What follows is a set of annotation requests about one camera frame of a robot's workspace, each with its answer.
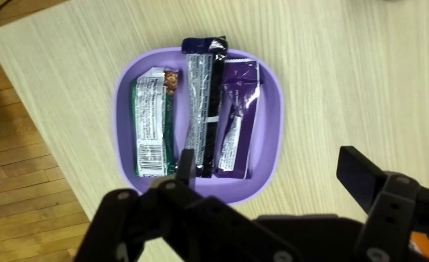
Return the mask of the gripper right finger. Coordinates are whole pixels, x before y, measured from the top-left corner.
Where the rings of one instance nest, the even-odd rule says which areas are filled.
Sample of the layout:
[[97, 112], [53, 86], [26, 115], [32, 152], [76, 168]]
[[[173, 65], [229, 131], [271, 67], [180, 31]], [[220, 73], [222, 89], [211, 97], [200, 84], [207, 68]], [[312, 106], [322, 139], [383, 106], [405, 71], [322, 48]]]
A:
[[340, 147], [336, 176], [368, 216], [356, 239], [356, 262], [429, 262], [411, 245], [413, 232], [429, 238], [429, 188], [383, 171], [353, 146]]

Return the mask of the purple snack bar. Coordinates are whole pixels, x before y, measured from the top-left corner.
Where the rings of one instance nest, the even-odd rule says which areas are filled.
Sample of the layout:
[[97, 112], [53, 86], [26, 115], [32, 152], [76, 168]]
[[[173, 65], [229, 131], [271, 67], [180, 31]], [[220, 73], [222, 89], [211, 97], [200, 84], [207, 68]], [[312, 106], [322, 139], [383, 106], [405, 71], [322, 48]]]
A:
[[223, 88], [231, 107], [214, 175], [251, 179], [250, 146], [260, 97], [259, 64], [253, 59], [225, 62]]

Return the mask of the orange object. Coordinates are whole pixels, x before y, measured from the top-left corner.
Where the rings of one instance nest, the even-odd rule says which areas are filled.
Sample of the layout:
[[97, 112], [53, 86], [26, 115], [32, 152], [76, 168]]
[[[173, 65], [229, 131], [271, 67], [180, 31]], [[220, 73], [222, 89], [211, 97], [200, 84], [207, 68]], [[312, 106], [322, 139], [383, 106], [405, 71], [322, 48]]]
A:
[[417, 252], [429, 258], [429, 238], [427, 235], [413, 232], [411, 234], [411, 245]]

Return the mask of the green and white snack bar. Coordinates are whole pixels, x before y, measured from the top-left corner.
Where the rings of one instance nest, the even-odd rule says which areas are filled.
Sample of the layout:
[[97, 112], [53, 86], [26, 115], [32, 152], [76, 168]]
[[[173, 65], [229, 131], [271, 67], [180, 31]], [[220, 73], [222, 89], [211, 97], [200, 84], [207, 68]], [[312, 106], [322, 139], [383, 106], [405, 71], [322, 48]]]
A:
[[165, 67], [153, 67], [131, 82], [138, 177], [174, 174], [174, 96], [178, 82], [179, 71]]

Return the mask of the black and silver snack bar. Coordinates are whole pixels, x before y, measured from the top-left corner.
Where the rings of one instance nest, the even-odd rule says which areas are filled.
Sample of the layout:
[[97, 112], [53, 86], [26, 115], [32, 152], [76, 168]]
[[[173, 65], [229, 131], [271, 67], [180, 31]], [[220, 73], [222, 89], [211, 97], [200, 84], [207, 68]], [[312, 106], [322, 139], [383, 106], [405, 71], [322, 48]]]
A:
[[184, 147], [194, 150], [196, 176], [210, 178], [222, 103], [226, 37], [186, 38], [182, 42], [186, 59], [189, 129]]

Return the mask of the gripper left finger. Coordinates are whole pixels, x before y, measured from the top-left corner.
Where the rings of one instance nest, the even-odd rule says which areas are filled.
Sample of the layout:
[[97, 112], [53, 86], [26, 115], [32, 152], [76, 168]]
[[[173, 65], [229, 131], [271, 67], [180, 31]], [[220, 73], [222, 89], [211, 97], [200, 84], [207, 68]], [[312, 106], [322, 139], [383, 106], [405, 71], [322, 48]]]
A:
[[163, 239], [185, 262], [302, 262], [285, 239], [195, 190], [195, 153], [184, 149], [174, 176], [143, 195], [105, 194], [74, 262], [138, 262], [146, 242]]

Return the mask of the purple plastic plate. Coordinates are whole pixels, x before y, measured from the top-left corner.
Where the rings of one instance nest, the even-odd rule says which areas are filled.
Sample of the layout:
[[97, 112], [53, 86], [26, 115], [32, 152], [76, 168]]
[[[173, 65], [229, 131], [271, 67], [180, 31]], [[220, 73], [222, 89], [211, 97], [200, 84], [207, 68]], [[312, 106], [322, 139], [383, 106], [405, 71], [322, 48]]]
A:
[[205, 197], [246, 202], [275, 173], [283, 111], [276, 75], [251, 54], [181, 47], [147, 52], [116, 86], [123, 179], [143, 194], [178, 169]]

